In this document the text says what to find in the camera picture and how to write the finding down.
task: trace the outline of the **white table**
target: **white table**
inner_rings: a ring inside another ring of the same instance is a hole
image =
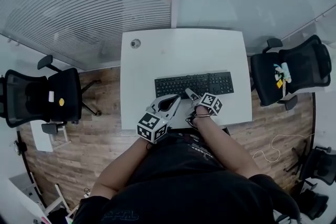
[[[141,46],[131,47],[139,39]],[[252,120],[248,63],[243,35],[216,29],[159,29],[123,33],[121,47],[121,124],[135,129],[155,99],[154,79],[230,71],[234,93],[219,95],[223,107],[213,119],[218,125]],[[182,100],[173,128],[187,128],[190,100]]]
[[[68,139],[65,126],[63,126],[62,128],[59,128],[58,130],[63,131],[65,142],[58,146],[53,146],[52,143],[55,140],[54,136],[51,134],[46,134],[45,132],[42,131],[42,124],[44,123],[46,122],[40,121],[40,120],[30,122],[31,132],[33,133],[35,146],[38,151],[53,152],[54,150],[71,143],[71,141]]]

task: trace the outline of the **yellow sticker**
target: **yellow sticker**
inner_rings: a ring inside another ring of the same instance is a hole
[[[277,82],[277,86],[278,86],[279,89],[281,88],[282,84],[283,84],[282,80],[279,79],[279,81]]]
[[[59,103],[60,106],[63,106],[64,105],[64,99],[63,98],[59,99],[58,103]]]

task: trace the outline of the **person's left arm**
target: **person's left arm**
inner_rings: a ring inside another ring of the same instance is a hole
[[[111,199],[116,195],[126,185],[150,147],[151,144],[145,139],[136,140],[128,150],[104,169],[95,182],[90,197],[101,196]]]

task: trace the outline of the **person's right arm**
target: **person's right arm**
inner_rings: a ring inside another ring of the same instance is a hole
[[[208,114],[204,106],[196,108],[198,115]],[[251,155],[233,138],[227,135],[210,118],[195,118],[193,122],[219,162],[228,170],[250,178],[262,174]]]

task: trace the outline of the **black keyboard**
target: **black keyboard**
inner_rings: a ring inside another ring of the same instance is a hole
[[[230,72],[155,79],[156,97],[178,94],[182,99],[188,99],[184,91],[186,88],[190,88],[200,96],[206,92],[216,95],[234,92]]]

